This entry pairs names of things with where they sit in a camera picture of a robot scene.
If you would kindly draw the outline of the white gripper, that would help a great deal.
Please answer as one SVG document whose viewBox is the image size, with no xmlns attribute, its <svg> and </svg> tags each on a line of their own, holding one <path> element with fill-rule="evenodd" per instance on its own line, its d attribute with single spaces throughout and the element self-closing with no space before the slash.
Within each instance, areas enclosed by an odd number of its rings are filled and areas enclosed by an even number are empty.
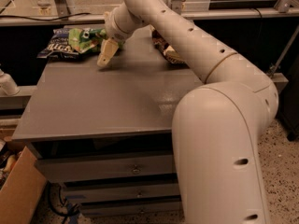
<svg viewBox="0 0 299 224">
<path fill-rule="evenodd" d="M 127 7 L 116 7 L 105 13 L 107 40 L 101 44 L 97 65 L 106 68 L 119 49 L 118 43 L 125 42 L 137 29 L 137 17 Z"/>
</svg>

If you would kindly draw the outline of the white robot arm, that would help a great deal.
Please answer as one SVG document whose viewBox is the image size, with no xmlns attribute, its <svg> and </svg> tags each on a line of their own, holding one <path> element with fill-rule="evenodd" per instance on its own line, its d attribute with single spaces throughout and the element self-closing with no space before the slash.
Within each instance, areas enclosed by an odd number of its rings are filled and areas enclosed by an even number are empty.
<svg viewBox="0 0 299 224">
<path fill-rule="evenodd" d="M 270 224 L 257 145 L 278 112 L 274 82 L 166 0 L 123 0 L 108 12 L 98 66 L 148 24 L 203 83 L 180 100 L 172 121 L 185 223 Z"/>
</svg>

